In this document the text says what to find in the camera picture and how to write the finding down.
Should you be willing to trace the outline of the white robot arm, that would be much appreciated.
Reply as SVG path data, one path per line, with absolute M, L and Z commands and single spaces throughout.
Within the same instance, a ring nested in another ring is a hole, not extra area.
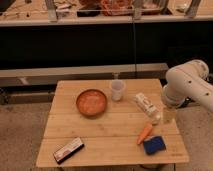
M 213 85 L 206 81 L 208 65 L 202 60 L 191 60 L 170 68 L 165 75 L 167 84 L 163 86 L 161 99 L 163 122 L 171 123 L 176 109 L 190 98 L 213 114 Z

